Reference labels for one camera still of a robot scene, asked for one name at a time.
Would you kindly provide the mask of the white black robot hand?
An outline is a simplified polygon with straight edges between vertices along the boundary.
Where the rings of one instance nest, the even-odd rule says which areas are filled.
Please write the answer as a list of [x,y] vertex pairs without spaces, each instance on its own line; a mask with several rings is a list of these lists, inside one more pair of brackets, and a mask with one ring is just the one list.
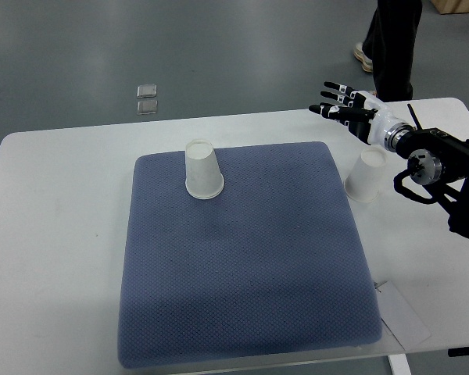
[[413,129],[368,91],[330,81],[324,82],[324,86],[327,89],[320,93],[321,96],[333,102],[310,105],[309,111],[347,127],[352,135],[367,145],[380,145],[394,152],[396,137]]

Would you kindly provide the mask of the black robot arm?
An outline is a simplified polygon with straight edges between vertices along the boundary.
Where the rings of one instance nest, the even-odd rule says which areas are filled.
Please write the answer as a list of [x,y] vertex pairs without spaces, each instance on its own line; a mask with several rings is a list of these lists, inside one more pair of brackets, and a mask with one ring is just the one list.
[[416,127],[402,125],[385,138],[388,150],[407,160],[394,177],[394,189],[414,202],[439,204],[449,214],[449,230],[469,239],[469,139],[422,128],[413,107],[407,107]]

